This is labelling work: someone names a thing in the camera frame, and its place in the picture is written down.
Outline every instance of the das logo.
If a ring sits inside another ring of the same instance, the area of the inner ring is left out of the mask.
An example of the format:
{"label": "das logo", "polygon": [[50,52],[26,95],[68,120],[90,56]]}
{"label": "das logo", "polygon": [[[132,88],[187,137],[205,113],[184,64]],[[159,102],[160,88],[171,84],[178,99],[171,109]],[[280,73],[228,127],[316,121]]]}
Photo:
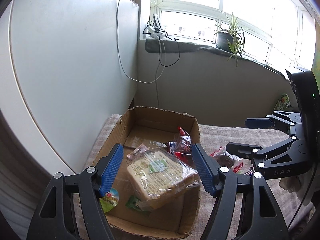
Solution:
{"label": "das logo", "polygon": [[291,171],[291,169],[287,169],[286,171],[282,170],[282,171],[280,171],[280,174],[290,173],[290,171]]}

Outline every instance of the window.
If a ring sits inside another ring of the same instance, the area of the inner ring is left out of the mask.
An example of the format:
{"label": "window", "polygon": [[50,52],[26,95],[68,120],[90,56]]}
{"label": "window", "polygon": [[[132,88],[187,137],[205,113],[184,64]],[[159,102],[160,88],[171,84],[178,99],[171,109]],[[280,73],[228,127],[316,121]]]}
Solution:
{"label": "window", "polygon": [[245,53],[284,70],[300,64],[311,69],[315,51],[315,22],[299,0],[151,0],[163,28],[211,42],[216,24],[226,25],[233,12],[245,28]]}
{"label": "window", "polygon": [[190,14],[163,11],[161,24],[167,33],[212,41],[216,21]]}

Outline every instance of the power strip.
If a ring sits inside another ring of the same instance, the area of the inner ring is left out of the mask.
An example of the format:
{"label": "power strip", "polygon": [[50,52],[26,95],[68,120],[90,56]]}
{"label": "power strip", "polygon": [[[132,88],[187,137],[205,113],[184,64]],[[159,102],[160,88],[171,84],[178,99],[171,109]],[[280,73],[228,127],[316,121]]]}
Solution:
{"label": "power strip", "polygon": [[153,26],[147,26],[147,30],[149,31],[150,35],[152,38],[164,38],[165,37],[165,34],[164,34],[164,31],[163,32],[157,32]]}

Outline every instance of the window sill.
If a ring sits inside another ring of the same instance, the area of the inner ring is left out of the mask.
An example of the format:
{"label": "window sill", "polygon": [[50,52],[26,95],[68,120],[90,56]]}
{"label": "window sill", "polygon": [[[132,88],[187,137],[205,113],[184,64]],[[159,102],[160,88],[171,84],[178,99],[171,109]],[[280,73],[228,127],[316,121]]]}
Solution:
{"label": "window sill", "polygon": [[[225,57],[231,56],[231,53],[229,53],[223,49],[218,49],[216,47],[216,44],[213,42],[210,42],[210,41],[201,40],[201,39],[197,39],[197,38],[191,38],[191,37],[185,37],[185,36],[179,36],[179,35],[170,35],[170,37],[176,38],[179,40],[173,41],[168,38],[163,38],[166,53],[178,53],[179,51],[180,51],[180,53],[186,53],[186,52],[195,52],[195,51],[203,50],[203,51],[210,52],[212,54],[221,55],[221,56],[225,56]],[[146,52],[159,53],[158,39],[145,38],[143,40],[146,40],[146,43],[145,43]],[[254,63],[257,63],[258,65],[261,65],[265,68],[270,69],[271,71],[283,76],[284,78],[286,76],[286,74],[283,73],[284,70],[279,70],[279,69],[274,68],[273,66],[269,66],[265,61],[262,61],[258,58],[255,58],[254,56],[252,56],[250,54],[243,53],[242,58],[239,57],[238,59],[252,61]]]}

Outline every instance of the spider plant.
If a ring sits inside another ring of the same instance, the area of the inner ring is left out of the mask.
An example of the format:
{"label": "spider plant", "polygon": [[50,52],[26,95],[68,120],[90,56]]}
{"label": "spider plant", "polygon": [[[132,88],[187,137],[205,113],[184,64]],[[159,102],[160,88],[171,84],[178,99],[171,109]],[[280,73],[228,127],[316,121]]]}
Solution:
{"label": "spider plant", "polygon": [[239,21],[238,17],[235,17],[232,13],[231,18],[229,18],[224,12],[222,12],[228,19],[228,28],[221,28],[221,24],[216,24],[220,28],[217,33],[228,33],[232,36],[233,42],[228,41],[228,45],[232,55],[228,58],[230,60],[232,57],[236,60],[236,67],[238,66],[238,57],[242,58],[242,52],[244,49],[244,31],[241,26],[238,26]]}

